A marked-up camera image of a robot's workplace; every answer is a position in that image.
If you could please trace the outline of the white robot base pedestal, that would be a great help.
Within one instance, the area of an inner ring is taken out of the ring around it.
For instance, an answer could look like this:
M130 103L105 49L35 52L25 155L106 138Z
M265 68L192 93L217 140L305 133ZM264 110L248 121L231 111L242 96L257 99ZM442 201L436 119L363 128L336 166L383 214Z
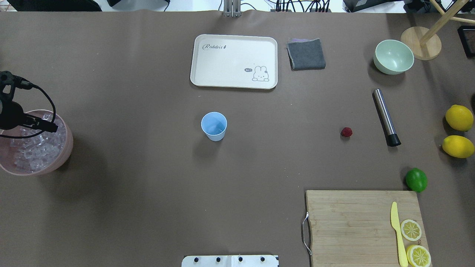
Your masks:
M210 255L185 256L182 267L278 267L275 255Z

